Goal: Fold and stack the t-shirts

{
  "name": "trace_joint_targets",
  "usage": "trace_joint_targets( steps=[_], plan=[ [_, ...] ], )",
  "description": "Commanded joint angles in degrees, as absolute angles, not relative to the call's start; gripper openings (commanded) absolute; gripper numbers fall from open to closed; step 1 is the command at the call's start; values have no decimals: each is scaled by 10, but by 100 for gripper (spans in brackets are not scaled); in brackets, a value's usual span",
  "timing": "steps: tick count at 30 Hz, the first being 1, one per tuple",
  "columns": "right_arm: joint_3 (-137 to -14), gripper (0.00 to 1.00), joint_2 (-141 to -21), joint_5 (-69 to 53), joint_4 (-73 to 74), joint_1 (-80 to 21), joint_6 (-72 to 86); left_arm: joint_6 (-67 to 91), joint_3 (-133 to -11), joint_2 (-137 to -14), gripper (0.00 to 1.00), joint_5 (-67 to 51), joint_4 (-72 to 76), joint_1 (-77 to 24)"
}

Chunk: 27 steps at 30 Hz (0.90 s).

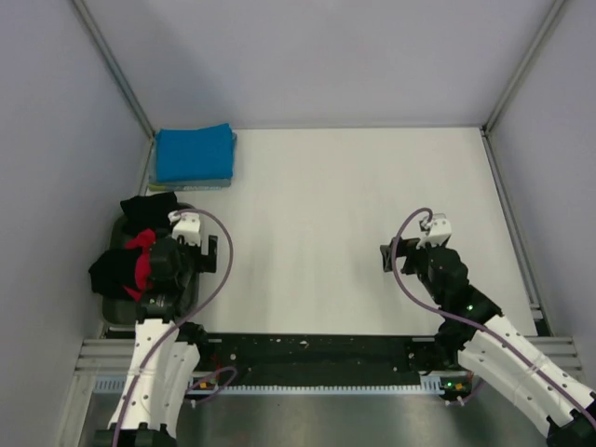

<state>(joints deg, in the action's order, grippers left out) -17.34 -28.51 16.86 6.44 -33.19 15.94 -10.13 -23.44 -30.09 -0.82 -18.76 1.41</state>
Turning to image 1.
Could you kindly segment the red t shirt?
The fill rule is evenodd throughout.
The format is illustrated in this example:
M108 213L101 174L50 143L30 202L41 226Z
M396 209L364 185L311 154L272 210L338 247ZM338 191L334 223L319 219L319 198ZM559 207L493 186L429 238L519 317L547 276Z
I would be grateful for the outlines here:
M125 245L126 250L140 250L141 253L137 257L135 270L134 270L134 280L135 286L129 287L125 286L125 291L129 294L129 296L135 301L139 302L142 298L142 294L147 289L147 286L150 284L149 277L151 274L151 265L150 265L150 249L156 243L156 232L150 228L147 228L141 233L139 233L136 237L128 241Z

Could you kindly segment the black t shirt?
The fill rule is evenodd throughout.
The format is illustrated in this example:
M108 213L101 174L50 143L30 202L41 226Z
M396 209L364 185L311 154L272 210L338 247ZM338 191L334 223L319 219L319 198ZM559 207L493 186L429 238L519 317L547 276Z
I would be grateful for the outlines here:
M105 251L88 269L93 292L109 298L130 299L124 287L134 287L134 270L140 250L126 250L128 241L150 228L158 234L169 230L170 212L179 208L173 192L152 196L134 196L120 202L124 222L120 235L125 238L117 246Z

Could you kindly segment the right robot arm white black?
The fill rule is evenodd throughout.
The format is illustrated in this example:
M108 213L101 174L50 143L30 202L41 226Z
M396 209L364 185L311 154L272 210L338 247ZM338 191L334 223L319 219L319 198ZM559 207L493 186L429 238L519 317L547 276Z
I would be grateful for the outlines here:
M381 246L382 265L396 277L414 275L443 317L435 358L448 369L478 376L517 407L549 446L595 443L595 392L578 382L513 326L502 309L468 279L457 251L393 238Z

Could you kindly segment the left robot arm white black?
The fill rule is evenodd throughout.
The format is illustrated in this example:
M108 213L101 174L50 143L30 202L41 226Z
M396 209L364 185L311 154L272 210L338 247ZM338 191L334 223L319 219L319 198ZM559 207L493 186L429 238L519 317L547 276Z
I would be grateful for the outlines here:
M218 238L208 252L183 238L159 239L149 250L150 275L137 306L134 348L120 400L94 446L176 446L177 424L191 372L211 356L202 326L180 308L196 276L217 271Z

